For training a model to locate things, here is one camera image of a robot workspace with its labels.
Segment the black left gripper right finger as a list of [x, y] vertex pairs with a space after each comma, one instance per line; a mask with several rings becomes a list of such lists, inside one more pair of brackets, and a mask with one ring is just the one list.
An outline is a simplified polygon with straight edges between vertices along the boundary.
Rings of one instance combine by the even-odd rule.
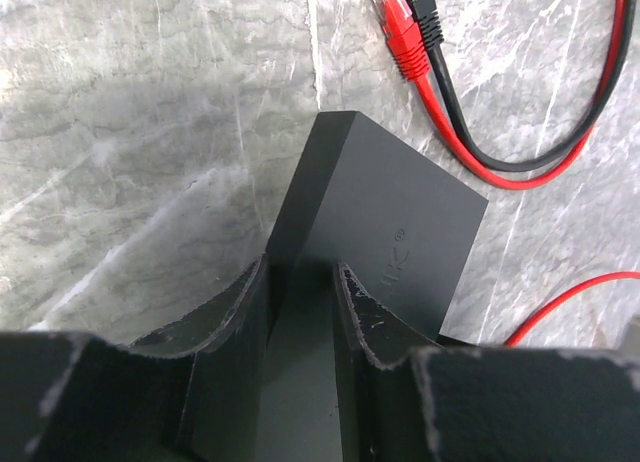
[[615, 350], [442, 346], [333, 271], [347, 461], [635, 461], [639, 360]]

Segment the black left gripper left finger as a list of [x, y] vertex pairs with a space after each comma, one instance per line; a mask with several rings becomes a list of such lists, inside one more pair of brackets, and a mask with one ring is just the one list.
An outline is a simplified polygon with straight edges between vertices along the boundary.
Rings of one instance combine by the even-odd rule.
[[255, 259], [225, 290], [129, 345], [1, 335], [5, 461], [251, 461], [268, 332]]

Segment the black network switch box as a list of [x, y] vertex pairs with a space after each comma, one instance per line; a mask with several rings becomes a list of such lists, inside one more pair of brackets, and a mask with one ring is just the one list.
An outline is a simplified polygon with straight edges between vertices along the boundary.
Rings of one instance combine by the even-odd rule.
[[486, 199], [356, 111], [316, 117], [266, 246], [272, 329], [256, 455], [342, 457], [332, 333], [334, 266], [436, 338]]

